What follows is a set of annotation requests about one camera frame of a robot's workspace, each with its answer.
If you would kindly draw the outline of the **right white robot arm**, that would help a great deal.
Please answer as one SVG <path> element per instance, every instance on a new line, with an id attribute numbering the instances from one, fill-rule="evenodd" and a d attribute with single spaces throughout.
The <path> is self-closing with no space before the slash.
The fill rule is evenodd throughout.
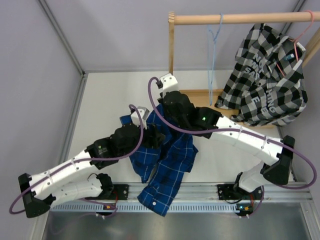
<path id="1" fill-rule="evenodd" d="M 165 116 L 177 127 L 194 131 L 196 136 L 208 140 L 225 142 L 261 160 L 250 170 L 237 175 L 232 187 L 237 198 L 243 199 L 268 183 L 288 184 L 293 153 L 287 147 L 294 147 L 293 137 L 276 138 L 275 143 L 271 143 L 271 138 L 233 122 L 219 111 L 194 106 L 180 91 L 166 93 L 158 102 L 162 104 Z"/>

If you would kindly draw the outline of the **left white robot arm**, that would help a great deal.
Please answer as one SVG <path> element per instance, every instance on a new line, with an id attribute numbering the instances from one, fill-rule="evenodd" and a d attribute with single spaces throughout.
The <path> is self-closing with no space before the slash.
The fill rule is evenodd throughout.
<path id="1" fill-rule="evenodd" d="M 164 140 L 165 135 L 154 124 L 141 128 L 128 123 L 52 169 L 34 175 L 20 175 L 18 182 L 27 218 L 41 216 L 53 207 L 73 200 L 109 199 L 114 191 L 111 177 L 96 172 L 117 163 L 131 152 L 136 153 L 138 143 L 155 150 Z"/>

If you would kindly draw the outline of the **blue plaid shirt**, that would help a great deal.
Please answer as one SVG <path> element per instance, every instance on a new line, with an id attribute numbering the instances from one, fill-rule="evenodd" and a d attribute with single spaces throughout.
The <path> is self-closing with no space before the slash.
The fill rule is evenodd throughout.
<path id="1" fill-rule="evenodd" d="M 192 135 L 168 127 L 154 111 L 146 123 L 149 128 L 155 126 L 165 139 L 159 148 L 140 146 L 129 159 L 141 182 L 148 183 L 138 201 L 164 217 L 180 189 L 184 173 L 191 172 L 198 149 Z"/>

